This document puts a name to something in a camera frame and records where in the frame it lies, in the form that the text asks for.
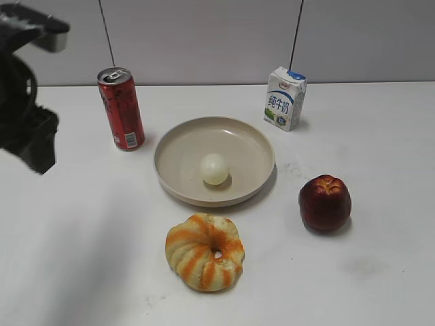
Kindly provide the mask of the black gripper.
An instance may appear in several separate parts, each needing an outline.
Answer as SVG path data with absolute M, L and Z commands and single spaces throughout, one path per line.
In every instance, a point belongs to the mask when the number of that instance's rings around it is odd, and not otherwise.
M 36 103 L 37 79 L 15 51 L 70 26 L 19 2 L 1 5 L 1 148 L 42 175 L 56 163 L 58 115 Z

